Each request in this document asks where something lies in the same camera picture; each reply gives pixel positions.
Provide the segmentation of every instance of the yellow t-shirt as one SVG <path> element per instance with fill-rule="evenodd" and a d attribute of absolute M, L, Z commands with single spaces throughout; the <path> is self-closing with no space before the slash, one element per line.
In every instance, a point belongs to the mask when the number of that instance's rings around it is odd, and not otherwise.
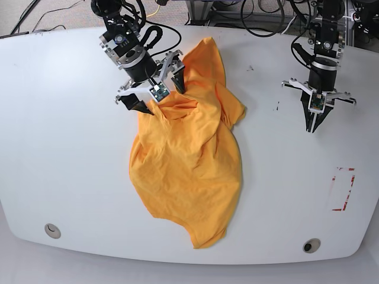
<path fill-rule="evenodd" d="M 233 124 L 245 107 L 225 87 L 223 63 L 212 38 L 183 60 L 186 92 L 172 92 L 154 115 L 138 114 L 130 179 L 155 218 L 182 225 L 195 249 L 225 236 L 240 193 L 242 167 Z"/>

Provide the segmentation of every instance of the gray carpet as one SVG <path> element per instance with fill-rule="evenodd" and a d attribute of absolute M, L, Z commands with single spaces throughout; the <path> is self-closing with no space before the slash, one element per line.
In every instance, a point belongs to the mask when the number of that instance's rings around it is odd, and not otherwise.
<path fill-rule="evenodd" d="M 32 0 L 0 0 L 0 36 L 7 35 L 11 32 L 20 15 L 31 1 Z M 77 1 L 78 0 L 41 0 L 23 22 L 20 30 L 32 31 L 40 17 L 45 12 L 54 9 L 67 8 Z M 258 7 L 258 0 L 252 1 L 254 2 L 254 11 L 261 11 Z M 246 12 L 252 10 L 252 1 L 247 1 L 245 6 Z M 135 0 L 128 0 L 128 2 L 136 5 Z M 158 7 L 155 0 L 143 0 L 143 3 L 147 14 L 155 12 Z M 293 15 L 290 3 L 287 0 L 283 0 L 283 3 L 286 15 Z M 277 0 L 261 0 L 261 5 L 263 9 L 267 11 L 275 10 L 278 7 Z M 238 3 L 237 5 L 221 8 L 226 11 L 239 11 L 240 6 L 241 3 Z M 302 12 L 308 13 L 307 4 L 299 5 L 299 9 Z M 185 1 L 171 0 L 167 6 L 161 7 L 159 12 L 150 17 L 149 20 L 168 25 L 183 25 L 188 18 L 187 12 L 188 10 Z M 49 30 L 57 25 L 64 25 L 68 29 L 98 27 L 103 26 L 104 23 L 102 19 L 98 18 L 91 11 L 90 0 L 83 0 L 71 9 L 48 13 L 41 20 L 37 30 Z M 356 46 L 379 52 L 379 41 L 376 39 L 371 40 L 368 44 L 364 43 L 364 41 L 357 41 Z"/>

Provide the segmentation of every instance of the circular hole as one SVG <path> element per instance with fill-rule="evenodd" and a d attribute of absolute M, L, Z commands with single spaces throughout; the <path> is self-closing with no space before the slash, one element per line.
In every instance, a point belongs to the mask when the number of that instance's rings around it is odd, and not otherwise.
<path fill-rule="evenodd" d="M 59 229 L 53 224 L 46 224 L 45 232 L 50 238 L 57 239 L 57 238 L 60 238 L 61 236 Z"/>
<path fill-rule="evenodd" d="M 47 228 L 49 229 L 50 232 L 55 232 L 55 230 L 52 230 L 49 225 L 47 225 Z"/>
<path fill-rule="evenodd" d="M 136 51 L 135 50 L 129 50 L 128 52 L 127 52 L 127 54 L 126 54 L 126 57 L 131 57 L 131 56 L 133 56 L 134 54 L 136 53 Z"/>
<path fill-rule="evenodd" d="M 305 250 L 305 251 L 310 251 L 311 248 L 312 248 L 312 245 L 311 245 L 311 244 L 306 244 L 306 245 L 304 246 L 304 250 Z"/>
<path fill-rule="evenodd" d="M 308 242 L 306 242 L 303 246 L 303 251 L 305 253 L 314 253 L 321 246 L 321 241 L 318 238 L 312 238 Z"/>

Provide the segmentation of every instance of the cylindrical motor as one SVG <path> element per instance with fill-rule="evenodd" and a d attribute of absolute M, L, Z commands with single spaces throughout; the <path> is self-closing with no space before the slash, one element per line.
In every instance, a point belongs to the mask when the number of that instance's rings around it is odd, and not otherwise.
<path fill-rule="evenodd" d="M 328 58 L 317 57 L 311 63 L 308 85 L 314 89 L 331 92 L 334 90 L 336 77 L 337 63 Z"/>
<path fill-rule="evenodd" d="M 125 55 L 123 68 L 134 82 L 140 83 L 155 73 L 157 65 L 143 47 L 136 46 Z"/>

